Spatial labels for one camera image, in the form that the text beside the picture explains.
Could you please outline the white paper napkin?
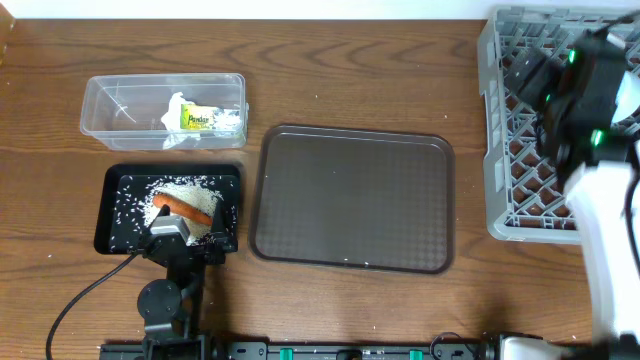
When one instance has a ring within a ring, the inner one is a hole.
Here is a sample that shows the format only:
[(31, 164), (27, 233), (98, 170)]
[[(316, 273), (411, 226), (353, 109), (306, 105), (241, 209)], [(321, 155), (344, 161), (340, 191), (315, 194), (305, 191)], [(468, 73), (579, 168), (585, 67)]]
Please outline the white paper napkin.
[(246, 124), (239, 109), (218, 107), (220, 112), (213, 130), (183, 130), (180, 128), (182, 104), (196, 103), (185, 99), (182, 92), (174, 93), (167, 112), (161, 117), (167, 132), (163, 150), (239, 148), (246, 144)]

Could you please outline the grey dishwasher rack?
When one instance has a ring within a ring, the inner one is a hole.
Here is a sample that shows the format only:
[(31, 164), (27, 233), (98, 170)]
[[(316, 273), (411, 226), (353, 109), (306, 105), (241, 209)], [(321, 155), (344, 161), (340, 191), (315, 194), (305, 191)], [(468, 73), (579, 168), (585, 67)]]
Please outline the grey dishwasher rack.
[[(487, 227), (499, 240), (570, 244), (579, 241), (555, 167), (536, 146), (536, 115), (505, 85), (513, 60), (538, 48), (565, 63), (584, 31), (604, 26), (626, 44), (628, 70), (639, 79), (639, 16), (569, 8), (500, 7), (477, 42), (479, 92), (486, 106), (483, 160)], [(639, 107), (618, 128), (639, 138)]]

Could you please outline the brown serving tray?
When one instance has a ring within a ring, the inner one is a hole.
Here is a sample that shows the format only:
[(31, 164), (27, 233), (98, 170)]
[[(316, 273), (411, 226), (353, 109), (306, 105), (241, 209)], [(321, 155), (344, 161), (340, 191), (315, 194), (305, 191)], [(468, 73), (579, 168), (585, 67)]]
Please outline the brown serving tray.
[(437, 135), (280, 125), (248, 243), (268, 261), (436, 275), (455, 254), (455, 154)]

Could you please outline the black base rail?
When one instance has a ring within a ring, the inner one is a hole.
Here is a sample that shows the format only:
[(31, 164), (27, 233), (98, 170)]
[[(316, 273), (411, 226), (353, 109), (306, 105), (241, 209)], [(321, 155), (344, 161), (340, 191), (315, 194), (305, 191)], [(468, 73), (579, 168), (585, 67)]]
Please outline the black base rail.
[(497, 360), (495, 345), (464, 344), (448, 339), (423, 345), (267, 344), (264, 342), (200, 343), (143, 347), (104, 344), (101, 359), (220, 359), (220, 360)]

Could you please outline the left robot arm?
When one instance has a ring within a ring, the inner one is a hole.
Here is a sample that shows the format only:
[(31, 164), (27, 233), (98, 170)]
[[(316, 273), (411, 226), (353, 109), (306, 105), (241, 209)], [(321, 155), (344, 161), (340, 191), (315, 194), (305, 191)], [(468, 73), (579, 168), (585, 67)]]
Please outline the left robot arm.
[(205, 270), (221, 265), (237, 250), (233, 215), (225, 203), (216, 203), (212, 241), (187, 244), (189, 229), (183, 217), (164, 205), (143, 232), (136, 253), (166, 268), (164, 279), (148, 283), (140, 292), (137, 309), (144, 319), (145, 359), (224, 359), (226, 350), (199, 329)]

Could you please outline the yellow green snack wrapper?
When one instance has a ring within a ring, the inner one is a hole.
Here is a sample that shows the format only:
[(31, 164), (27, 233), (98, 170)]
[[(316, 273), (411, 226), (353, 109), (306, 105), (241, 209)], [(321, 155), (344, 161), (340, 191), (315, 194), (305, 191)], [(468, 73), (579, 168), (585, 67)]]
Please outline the yellow green snack wrapper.
[(182, 104), (180, 128), (183, 130), (213, 130), (220, 108), (196, 104)]

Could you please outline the clear plastic storage bin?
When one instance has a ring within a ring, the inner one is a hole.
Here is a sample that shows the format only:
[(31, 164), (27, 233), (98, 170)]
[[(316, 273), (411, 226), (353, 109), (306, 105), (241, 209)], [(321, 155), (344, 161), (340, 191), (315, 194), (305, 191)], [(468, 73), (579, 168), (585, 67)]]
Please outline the clear plastic storage bin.
[(81, 132), (112, 150), (163, 150), (167, 132), (161, 117), (177, 92), (199, 105), (239, 109), (248, 138), (246, 82), (238, 73), (93, 77), (83, 99)]

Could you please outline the white rice pile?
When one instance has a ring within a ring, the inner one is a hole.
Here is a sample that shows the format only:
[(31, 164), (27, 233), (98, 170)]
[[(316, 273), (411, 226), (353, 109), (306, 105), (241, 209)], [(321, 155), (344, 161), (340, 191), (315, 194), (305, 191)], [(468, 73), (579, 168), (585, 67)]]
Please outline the white rice pile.
[(221, 176), (124, 175), (115, 192), (113, 219), (107, 236), (109, 253), (127, 253), (158, 215), (153, 204), (158, 194), (172, 196), (213, 216), (224, 195)]

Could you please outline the black plastic tray bin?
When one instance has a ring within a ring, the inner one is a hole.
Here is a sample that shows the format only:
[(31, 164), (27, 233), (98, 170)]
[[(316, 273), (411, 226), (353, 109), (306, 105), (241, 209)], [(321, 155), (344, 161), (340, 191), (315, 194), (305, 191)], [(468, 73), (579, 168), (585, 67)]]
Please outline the black plastic tray bin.
[[(224, 195), (223, 201), (230, 213), (233, 214), (236, 237), (238, 233), (239, 207), (242, 198), (241, 174), (239, 168), (231, 164), (117, 164), (109, 168), (105, 174), (99, 215), (94, 236), (94, 248), (101, 254), (113, 254), (108, 252), (107, 236), (110, 233), (113, 219), (112, 205), (115, 201), (115, 192), (124, 175), (170, 175), (170, 176), (221, 176), (223, 184), (220, 187)], [(198, 224), (189, 219), (185, 221), (189, 228), (189, 239), (195, 240), (196, 236), (203, 234), (209, 226)]]

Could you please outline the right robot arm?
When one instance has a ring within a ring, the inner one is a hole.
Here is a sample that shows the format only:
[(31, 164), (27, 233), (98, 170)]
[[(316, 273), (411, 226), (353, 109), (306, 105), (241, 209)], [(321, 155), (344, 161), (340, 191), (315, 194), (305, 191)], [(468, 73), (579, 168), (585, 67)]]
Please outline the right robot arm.
[(538, 49), (512, 61), (507, 89), (536, 115), (540, 155), (555, 167), (574, 216), (589, 282), (593, 340), (542, 352), (552, 359), (639, 356), (639, 138), (618, 123), (639, 107), (626, 44), (586, 30), (559, 63)]

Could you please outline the orange carrot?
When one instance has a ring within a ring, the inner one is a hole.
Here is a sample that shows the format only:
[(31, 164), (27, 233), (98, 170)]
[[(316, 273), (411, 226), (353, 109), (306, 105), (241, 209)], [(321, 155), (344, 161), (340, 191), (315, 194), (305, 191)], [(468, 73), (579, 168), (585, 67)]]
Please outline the orange carrot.
[(158, 193), (153, 197), (152, 203), (158, 208), (168, 206), (172, 213), (185, 217), (198, 224), (207, 226), (211, 226), (213, 224), (211, 216), (172, 195)]

